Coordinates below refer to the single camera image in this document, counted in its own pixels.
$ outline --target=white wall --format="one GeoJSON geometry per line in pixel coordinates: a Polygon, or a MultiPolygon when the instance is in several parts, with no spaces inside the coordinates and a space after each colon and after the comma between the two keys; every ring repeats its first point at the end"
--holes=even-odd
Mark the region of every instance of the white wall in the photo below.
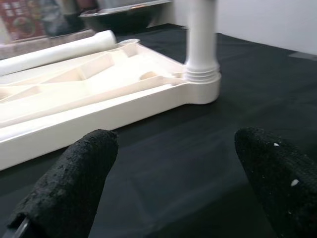
{"type": "MultiPolygon", "coordinates": [[[[187,0],[174,0],[161,23],[187,23],[187,0]]],[[[317,55],[317,0],[218,0],[218,32],[317,55]]]]}

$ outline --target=black tablecloth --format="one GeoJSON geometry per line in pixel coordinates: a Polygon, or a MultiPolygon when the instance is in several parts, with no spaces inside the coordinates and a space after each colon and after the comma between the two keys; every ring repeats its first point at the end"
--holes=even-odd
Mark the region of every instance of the black tablecloth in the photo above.
{"type": "MultiPolygon", "coordinates": [[[[164,25],[118,38],[139,38],[185,60],[182,27],[164,25]]],[[[90,237],[273,237],[233,136],[242,126],[260,126],[317,157],[317,62],[291,58],[292,53],[218,34],[220,98],[116,130],[119,155],[90,237]]],[[[15,204],[61,152],[0,172],[0,233],[15,204]]]]}

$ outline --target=black bowl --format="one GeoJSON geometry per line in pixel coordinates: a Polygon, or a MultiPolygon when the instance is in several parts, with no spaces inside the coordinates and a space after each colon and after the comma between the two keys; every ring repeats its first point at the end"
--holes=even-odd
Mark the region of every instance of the black bowl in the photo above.
{"type": "Polygon", "coordinates": [[[152,21],[157,6],[147,6],[116,13],[90,10],[80,18],[95,32],[112,30],[114,33],[133,33],[146,28],[152,21]]]}

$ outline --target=white tube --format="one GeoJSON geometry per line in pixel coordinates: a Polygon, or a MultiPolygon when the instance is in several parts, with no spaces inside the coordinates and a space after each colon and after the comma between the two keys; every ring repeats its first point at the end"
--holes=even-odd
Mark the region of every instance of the white tube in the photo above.
{"type": "Polygon", "coordinates": [[[4,59],[0,61],[0,76],[113,49],[115,43],[113,32],[103,31],[86,39],[4,59]]]}
{"type": "Polygon", "coordinates": [[[185,78],[194,82],[218,79],[216,0],[189,0],[185,78]]]}

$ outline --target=red poster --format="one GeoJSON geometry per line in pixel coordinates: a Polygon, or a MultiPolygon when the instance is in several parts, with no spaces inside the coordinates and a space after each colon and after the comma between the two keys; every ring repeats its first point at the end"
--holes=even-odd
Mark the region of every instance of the red poster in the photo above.
{"type": "Polygon", "coordinates": [[[38,0],[0,0],[0,15],[13,41],[45,35],[38,0]]]}

